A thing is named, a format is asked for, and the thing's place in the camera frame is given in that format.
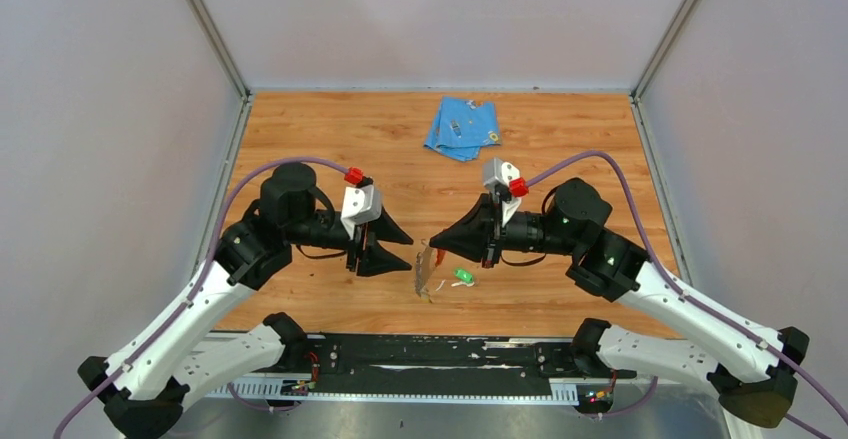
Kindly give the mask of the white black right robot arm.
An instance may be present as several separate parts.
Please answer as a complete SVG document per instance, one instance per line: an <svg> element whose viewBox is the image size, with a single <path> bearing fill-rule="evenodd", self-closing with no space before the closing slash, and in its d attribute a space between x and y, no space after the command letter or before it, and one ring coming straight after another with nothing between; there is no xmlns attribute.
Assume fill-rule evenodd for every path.
<svg viewBox="0 0 848 439"><path fill-rule="evenodd" d="M605 320L586 319L571 343L584 376L625 370L685 384L761 428L788 415L798 387L794 365L808 336L758 324L681 281L649 252L608 229L611 205L579 178L546 196L538 212L513 211L493 193L430 239L430 246L483 267L506 251L568 257L567 276L584 292L641 311L677 333L650 338Z"/></svg>

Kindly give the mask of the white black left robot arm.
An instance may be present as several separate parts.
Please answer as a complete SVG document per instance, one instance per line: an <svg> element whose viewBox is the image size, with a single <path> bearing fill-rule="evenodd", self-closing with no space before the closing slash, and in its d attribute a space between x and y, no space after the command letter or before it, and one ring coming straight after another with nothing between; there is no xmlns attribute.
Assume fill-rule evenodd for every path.
<svg viewBox="0 0 848 439"><path fill-rule="evenodd" d="M134 339L78 369L91 400L101 402L126 438L159 438L213 390L257 370L320 370L306 333L289 315L275 313L237 338L205 352L196 346L232 309L289 266L295 250L341 257L359 277L404 272L409 264L387 250L412 238L387 213L372 179L343 168L346 188L335 206L319 188L314 157L259 167L260 193L242 218L218 219L214 239L185 288Z"/></svg>

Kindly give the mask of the blue folded cloth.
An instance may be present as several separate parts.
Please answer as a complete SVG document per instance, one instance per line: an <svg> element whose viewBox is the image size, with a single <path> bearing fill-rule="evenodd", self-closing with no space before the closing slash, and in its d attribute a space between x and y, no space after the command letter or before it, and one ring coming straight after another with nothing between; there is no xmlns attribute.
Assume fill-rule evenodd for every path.
<svg viewBox="0 0 848 439"><path fill-rule="evenodd" d="M469 162L483 148L501 144L494 103L444 96L423 146L449 159Z"/></svg>

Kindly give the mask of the metal keyring plate with spring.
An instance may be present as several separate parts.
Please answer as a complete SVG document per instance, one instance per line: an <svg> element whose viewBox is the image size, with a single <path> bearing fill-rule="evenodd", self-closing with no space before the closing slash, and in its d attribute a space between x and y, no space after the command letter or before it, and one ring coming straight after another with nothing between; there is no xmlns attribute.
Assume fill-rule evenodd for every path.
<svg viewBox="0 0 848 439"><path fill-rule="evenodd" d="M439 286L431 290L429 281L436 269L443 263L446 252L442 249L430 247L426 240L421 240L420 244L422 249L416 255L413 288L415 294L422 301L432 303L432 292L435 292Z"/></svg>

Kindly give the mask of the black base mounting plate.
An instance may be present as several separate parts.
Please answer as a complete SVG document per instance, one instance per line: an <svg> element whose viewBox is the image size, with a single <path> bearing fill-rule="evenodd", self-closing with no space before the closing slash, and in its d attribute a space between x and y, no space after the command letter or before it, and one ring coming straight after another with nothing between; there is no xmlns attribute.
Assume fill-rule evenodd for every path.
<svg viewBox="0 0 848 439"><path fill-rule="evenodd" d="M342 333L312 335L264 370L314 379L317 392L402 396L543 396L553 379L614 376L569 339Z"/></svg>

